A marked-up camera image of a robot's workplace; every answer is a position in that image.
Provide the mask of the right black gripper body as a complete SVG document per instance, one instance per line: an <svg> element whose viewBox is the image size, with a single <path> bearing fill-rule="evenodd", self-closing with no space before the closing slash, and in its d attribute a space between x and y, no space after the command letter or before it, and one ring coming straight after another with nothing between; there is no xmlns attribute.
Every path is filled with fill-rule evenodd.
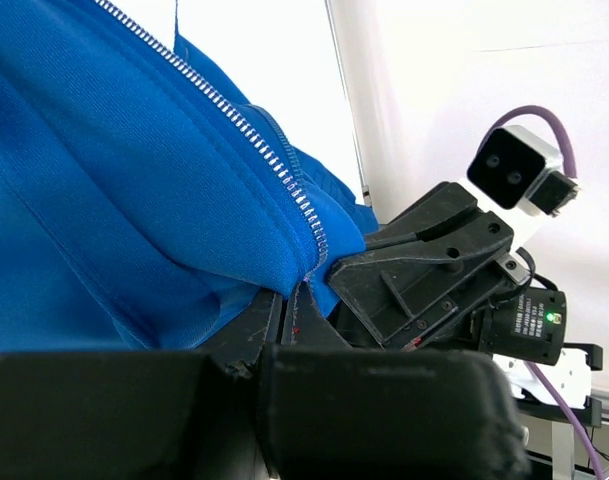
<svg viewBox="0 0 609 480"><path fill-rule="evenodd" d="M515 353L510 343L521 322L524 295L535 277L525 249L491 263L450 294L446 319L413 341L415 348Z"/></svg>

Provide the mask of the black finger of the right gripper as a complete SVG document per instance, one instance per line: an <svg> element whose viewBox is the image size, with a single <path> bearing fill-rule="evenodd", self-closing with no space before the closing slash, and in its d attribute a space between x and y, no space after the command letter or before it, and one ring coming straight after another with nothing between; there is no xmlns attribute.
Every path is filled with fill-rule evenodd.
<svg viewBox="0 0 609 480"><path fill-rule="evenodd" d="M421 348L510 285L499 267L513 229L455 182L442 182L337 260L331 324L354 347Z"/></svg>

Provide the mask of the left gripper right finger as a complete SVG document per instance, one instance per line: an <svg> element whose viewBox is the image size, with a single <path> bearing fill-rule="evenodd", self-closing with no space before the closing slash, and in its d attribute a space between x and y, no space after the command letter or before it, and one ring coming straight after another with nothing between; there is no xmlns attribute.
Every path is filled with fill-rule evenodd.
<svg viewBox="0 0 609 480"><path fill-rule="evenodd" d="M353 349L306 285L261 368L261 443L282 479L524 479L504 374L486 355Z"/></svg>

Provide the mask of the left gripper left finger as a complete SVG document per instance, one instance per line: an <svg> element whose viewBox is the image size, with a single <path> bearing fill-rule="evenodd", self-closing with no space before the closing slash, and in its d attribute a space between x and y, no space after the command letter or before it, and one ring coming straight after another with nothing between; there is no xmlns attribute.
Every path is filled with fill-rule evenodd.
<svg viewBox="0 0 609 480"><path fill-rule="evenodd" d="M0 354L0 479L265 479L251 385L279 298L198 350Z"/></svg>

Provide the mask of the blue zip jacket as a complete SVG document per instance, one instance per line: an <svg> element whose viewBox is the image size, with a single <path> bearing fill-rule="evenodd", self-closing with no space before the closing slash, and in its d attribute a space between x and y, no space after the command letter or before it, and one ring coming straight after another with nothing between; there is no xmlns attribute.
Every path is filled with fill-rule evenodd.
<svg viewBox="0 0 609 480"><path fill-rule="evenodd" d="M0 352L193 349L325 277L373 211L183 37L0 1Z"/></svg>

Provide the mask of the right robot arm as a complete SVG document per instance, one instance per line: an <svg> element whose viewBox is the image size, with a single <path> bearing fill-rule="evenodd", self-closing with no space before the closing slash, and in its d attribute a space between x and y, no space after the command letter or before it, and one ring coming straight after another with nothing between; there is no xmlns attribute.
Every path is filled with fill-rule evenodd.
<svg viewBox="0 0 609 480"><path fill-rule="evenodd" d="M515 247L514 228L462 185L444 182L338 260L327 281L338 329L359 348L470 350L490 355L513 393L583 408L599 347L565 340L565 294ZM530 371L549 365L556 395Z"/></svg>

